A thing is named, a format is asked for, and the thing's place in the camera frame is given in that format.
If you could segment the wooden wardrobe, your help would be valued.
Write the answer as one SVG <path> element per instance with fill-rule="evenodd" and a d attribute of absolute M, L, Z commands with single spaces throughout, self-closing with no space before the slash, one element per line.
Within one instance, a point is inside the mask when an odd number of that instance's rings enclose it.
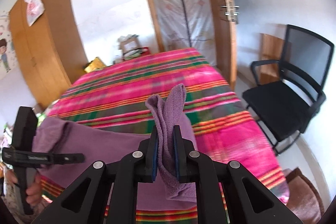
<path fill-rule="evenodd" d="M 27 3 L 9 12 L 10 31 L 23 78 L 37 104 L 46 109 L 85 74 L 88 63 L 71 0 L 42 0 L 45 11 L 29 26 Z"/>

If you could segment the purple fleece garment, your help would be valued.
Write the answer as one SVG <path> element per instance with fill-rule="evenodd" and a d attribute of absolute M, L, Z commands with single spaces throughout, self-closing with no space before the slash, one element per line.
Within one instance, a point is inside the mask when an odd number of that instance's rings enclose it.
<path fill-rule="evenodd" d="M 196 205 L 195 185 L 180 184 L 175 177 L 173 127 L 178 125 L 184 139 L 196 142 L 191 122 L 183 112 L 185 100 L 186 88 L 179 84 L 171 89 L 165 100 L 153 95 L 145 102 L 158 128 L 158 174 L 155 182 L 139 184 L 139 210 L 187 210 Z M 80 164 L 52 165 L 39 170 L 41 175 L 66 188 L 94 162 L 119 161 L 136 151 L 140 142 L 147 138 L 144 134 L 103 131 L 47 117 L 37 129 L 33 151 L 82 153 L 85 156 L 85 161 Z"/>

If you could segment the black mesh office chair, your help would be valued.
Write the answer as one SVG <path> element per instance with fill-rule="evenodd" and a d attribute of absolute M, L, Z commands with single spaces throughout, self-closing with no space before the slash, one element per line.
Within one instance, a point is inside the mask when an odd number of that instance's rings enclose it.
<path fill-rule="evenodd" d="M 256 86 L 242 97 L 257 115 L 262 132 L 272 134 L 267 139 L 275 155 L 294 145 L 326 101 L 323 89 L 334 49 L 321 35 L 288 24 L 280 58 L 250 64 Z M 275 65 L 277 81 L 260 82 L 256 69 L 266 65 Z"/>

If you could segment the cartoon wall sticker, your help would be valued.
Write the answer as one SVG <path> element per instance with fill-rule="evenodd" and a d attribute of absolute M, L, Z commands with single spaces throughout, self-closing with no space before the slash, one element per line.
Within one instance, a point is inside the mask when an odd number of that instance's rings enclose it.
<path fill-rule="evenodd" d="M 1 37 L 0 78 L 3 79 L 13 69 L 15 69 L 18 66 L 18 59 L 15 53 L 13 38 L 10 31 L 9 13 L 5 11 L 1 11 L 0 37 Z"/>

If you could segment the red basket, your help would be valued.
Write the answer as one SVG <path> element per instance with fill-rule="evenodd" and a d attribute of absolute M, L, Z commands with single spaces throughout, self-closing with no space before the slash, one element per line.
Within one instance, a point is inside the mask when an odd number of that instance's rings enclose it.
<path fill-rule="evenodd" d="M 131 60 L 142 56 L 151 55 L 151 51 L 148 47 L 139 47 L 129 50 L 122 54 L 124 60 Z"/>

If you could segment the brown fuzzy blanket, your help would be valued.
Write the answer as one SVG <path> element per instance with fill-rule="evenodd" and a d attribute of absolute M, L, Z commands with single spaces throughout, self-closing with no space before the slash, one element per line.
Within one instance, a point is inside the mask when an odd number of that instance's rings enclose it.
<path fill-rule="evenodd" d="M 286 182 L 289 187 L 287 207 L 303 223 L 318 223 L 325 209 L 321 196 L 312 182 L 302 174 L 299 168 L 295 168 L 286 175 Z"/>

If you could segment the plastic covered door screen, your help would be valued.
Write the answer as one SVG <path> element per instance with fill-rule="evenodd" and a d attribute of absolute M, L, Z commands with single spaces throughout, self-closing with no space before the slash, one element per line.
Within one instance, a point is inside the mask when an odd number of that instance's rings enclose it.
<path fill-rule="evenodd" d="M 210 0 L 147 0 L 159 51 L 195 48 L 217 64 Z"/>

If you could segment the white red plastic bag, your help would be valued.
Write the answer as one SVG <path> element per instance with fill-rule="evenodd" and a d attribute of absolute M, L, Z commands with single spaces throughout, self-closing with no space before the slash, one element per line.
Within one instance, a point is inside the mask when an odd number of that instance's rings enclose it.
<path fill-rule="evenodd" d="M 27 4 L 26 18 L 28 26 L 32 26 L 37 19 L 44 13 L 45 6 L 42 0 L 24 0 Z"/>

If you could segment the yellow box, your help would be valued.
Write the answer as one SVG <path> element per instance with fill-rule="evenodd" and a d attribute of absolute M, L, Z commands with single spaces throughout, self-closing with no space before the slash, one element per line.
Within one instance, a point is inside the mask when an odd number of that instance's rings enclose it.
<path fill-rule="evenodd" d="M 91 62 L 84 66 L 84 70 L 86 73 L 100 71 L 104 68 L 106 68 L 106 65 L 99 57 L 95 57 Z"/>

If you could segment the glass top side table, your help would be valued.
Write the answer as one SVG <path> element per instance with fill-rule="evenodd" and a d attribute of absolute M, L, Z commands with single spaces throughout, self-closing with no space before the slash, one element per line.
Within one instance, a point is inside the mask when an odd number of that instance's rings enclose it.
<path fill-rule="evenodd" d="M 58 102 L 59 100 L 55 100 L 52 102 L 44 111 L 37 111 L 36 108 L 33 108 L 33 111 L 38 119 L 38 127 L 41 125 L 41 123 L 44 121 L 44 119 L 49 115 L 51 112 L 53 106 Z M 3 126 L 3 133 L 7 134 L 9 136 L 12 136 L 14 130 L 14 126 L 9 126 L 8 124 L 5 124 Z"/>

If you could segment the wooden board against wall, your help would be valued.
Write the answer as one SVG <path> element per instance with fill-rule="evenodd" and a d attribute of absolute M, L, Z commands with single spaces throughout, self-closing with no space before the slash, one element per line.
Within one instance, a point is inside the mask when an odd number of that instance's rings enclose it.
<path fill-rule="evenodd" d="M 284 40 L 276 36 L 262 34 L 262 60 L 279 60 L 282 54 Z M 268 84 L 280 80 L 278 65 L 268 64 L 260 67 L 260 83 Z"/>

